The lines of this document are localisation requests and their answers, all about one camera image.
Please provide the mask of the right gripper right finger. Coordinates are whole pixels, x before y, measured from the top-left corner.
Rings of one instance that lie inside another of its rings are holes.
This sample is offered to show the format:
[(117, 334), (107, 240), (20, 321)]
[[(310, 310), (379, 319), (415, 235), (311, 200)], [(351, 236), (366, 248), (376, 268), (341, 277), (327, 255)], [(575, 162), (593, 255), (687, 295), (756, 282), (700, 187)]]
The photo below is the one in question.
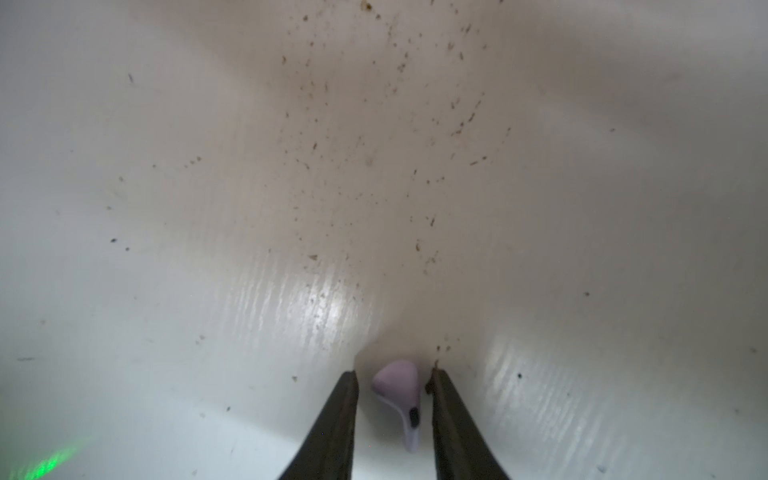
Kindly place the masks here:
[(432, 396), (436, 478), (509, 480), (481, 435), (448, 373), (438, 367), (425, 386)]

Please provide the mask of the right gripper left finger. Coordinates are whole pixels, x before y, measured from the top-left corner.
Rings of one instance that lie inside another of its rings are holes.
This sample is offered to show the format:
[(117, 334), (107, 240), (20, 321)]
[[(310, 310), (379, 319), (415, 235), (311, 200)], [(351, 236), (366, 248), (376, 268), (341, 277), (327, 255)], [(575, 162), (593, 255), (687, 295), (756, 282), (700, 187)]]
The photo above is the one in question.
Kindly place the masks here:
[(280, 479), (352, 478), (358, 399), (357, 375), (345, 371)]

